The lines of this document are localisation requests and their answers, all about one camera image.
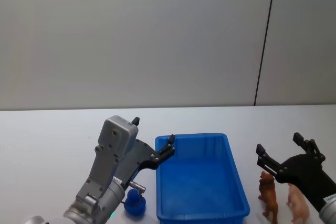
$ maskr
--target black line on wall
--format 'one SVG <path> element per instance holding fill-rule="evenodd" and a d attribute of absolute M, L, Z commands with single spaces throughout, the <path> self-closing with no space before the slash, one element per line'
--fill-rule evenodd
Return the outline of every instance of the black line on wall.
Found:
<path fill-rule="evenodd" d="M 268 24 L 269 24 L 269 17 L 271 14 L 271 9 L 272 9 L 272 2 L 273 0 L 270 1 L 269 3 L 269 10 L 268 10 L 268 17 L 267 17 L 267 24 L 266 24 L 266 31 L 265 31 L 265 37 L 264 37 L 264 45 L 263 45 L 263 52 L 261 53 L 261 61 L 260 61 L 260 68 L 259 68 L 259 75 L 258 75 L 258 82 L 257 82 L 257 89 L 256 89 L 256 95 L 254 97 L 254 106 L 256 105 L 257 102 L 257 94 L 258 94 L 258 88 L 259 88 L 259 80 L 260 80 L 260 73 L 261 73 L 261 67 L 263 65 L 263 59 L 264 59 L 264 52 L 265 52 L 265 44 L 266 44 L 266 39 L 267 39 L 267 32 L 268 32 Z"/>

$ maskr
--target toy pig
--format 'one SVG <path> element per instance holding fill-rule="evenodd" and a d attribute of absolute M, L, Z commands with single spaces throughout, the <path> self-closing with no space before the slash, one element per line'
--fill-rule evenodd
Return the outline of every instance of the toy pig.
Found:
<path fill-rule="evenodd" d="M 271 174 L 262 172 L 260 176 L 261 180 L 259 191 L 261 195 L 259 199 L 263 200 L 266 203 L 266 210 L 262 213 L 266 218 L 268 218 L 269 213 L 273 213 L 272 224 L 278 223 L 278 204 L 277 196 L 275 194 L 275 184 L 274 178 Z"/>
<path fill-rule="evenodd" d="M 302 218 L 302 224 L 306 224 L 306 221 L 309 217 L 309 208 L 306 203 L 305 197 L 295 185 L 288 185 L 289 193 L 287 206 L 289 206 L 293 212 L 292 222 L 295 223 L 297 219 Z"/>

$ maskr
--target brown toy dog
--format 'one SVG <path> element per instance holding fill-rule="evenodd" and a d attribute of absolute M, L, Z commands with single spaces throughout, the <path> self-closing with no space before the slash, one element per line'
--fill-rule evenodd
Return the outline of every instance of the brown toy dog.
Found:
<path fill-rule="evenodd" d="M 274 178 L 271 174 L 262 172 L 260 176 L 261 180 L 259 191 L 261 195 L 259 199 L 266 203 L 266 210 L 262 213 L 266 218 L 269 216 L 269 212 L 273 212 L 272 224 L 278 223 L 278 203 L 277 196 L 275 194 Z"/>
<path fill-rule="evenodd" d="M 306 203 L 305 197 L 295 185 L 289 185 L 289 193 L 288 193 L 288 201 L 287 206 L 292 209 L 293 212 L 293 219 L 292 222 L 299 218 L 302 218 L 302 224 L 306 224 L 306 221 L 309 217 L 309 207 Z"/>

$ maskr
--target toy animal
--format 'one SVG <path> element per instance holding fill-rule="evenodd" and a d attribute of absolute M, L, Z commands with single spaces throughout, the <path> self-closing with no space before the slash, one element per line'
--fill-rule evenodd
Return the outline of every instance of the toy animal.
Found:
<path fill-rule="evenodd" d="M 266 203 L 265 212 L 262 213 L 266 218 L 268 218 L 269 213 L 273 213 L 272 224 L 278 223 L 278 204 L 277 196 L 275 194 L 275 184 L 274 178 L 271 174 L 262 172 L 260 176 L 261 180 L 259 185 L 259 191 L 261 195 L 259 199 Z"/>
<path fill-rule="evenodd" d="M 305 197 L 302 192 L 293 184 L 289 185 L 287 206 L 292 209 L 293 219 L 295 223 L 297 219 L 302 218 L 302 224 L 306 224 L 309 217 L 309 207 L 306 203 Z"/>

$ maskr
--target blue container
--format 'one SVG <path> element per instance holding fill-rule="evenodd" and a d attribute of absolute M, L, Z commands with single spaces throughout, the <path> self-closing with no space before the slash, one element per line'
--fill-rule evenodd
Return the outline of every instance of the blue container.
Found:
<path fill-rule="evenodd" d="M 159 150 L 169 136 L 155 139 Z M 156 170 L 161 224 L 241 224 L 249 205 L 226 135 L 176 135 L 175 155 Z"/>

